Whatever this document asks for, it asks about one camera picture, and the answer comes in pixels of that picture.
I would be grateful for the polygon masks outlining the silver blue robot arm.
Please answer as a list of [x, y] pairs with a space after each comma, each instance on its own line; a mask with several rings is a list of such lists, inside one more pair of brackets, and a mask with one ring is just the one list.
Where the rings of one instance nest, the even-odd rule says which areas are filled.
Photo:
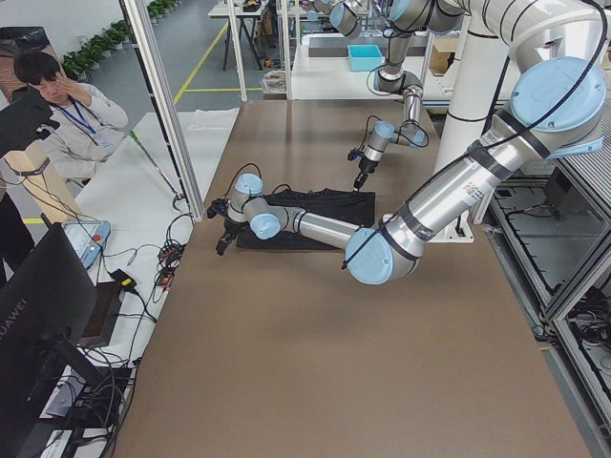
[[415, 83], [402, 68], [411, 35], [423, 27], [449, 31], [463, 16], [501, 41], [520, 70], [509, 101], [481, 137], [461, 156], [438, 162], [431, 177], [371, 228], [271, 204], [260, 177], [241, 175], [212, 207], [224, 218], [217, 252], [223, 253], [245, 229], [259, 239], [292, 232], [343, 249], [343, 265], [354, 279], [382, 284], [411, 273], [428, 242], [524, 162], [600, 148], [604, 90], [599, 61], [608, 19], [593, 1], [396, 1], [375, 89], [405, 92]]
[[348, 159], [359, 160], [359, 173], [353, 182], [355, 192], [366, 183], [391, 143], [424, 148], [429, 136], [420, 127], [422, 97], [421, 79], [403, 68], [414, 34], [425, 28], [443, 33], [452, 30], [462, 19], [464, 10], [447, 1], [395, 1], [390, 8], [389, 26], [384, 31], [388, 48], [384, 63], [373, 72], [372, 89], [376, 93], [397, 94], [403, 99], [403, 120], [393, 125], [378, 118], [368, 126], [361, 145], [350, 150]]

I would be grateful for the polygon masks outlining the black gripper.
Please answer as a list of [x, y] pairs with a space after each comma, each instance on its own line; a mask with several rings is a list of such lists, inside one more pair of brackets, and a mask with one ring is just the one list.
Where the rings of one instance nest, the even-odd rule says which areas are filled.
[[378, 162], [371, 160], [365, 156], [360, 159], [359, 162], [359, 173], [354, 179], [353, 190], [359, 191], [366, 183], [369, 175], [373, 174], [377, 168]]
[[223, 222], [224, 232], [219, 238], [216, 245], [216, 252], [219, 256], [223, 256], [227, 247], [238, 237], [246, 227], [245, 222], [236, 222], [230, 217], [226, 217]]

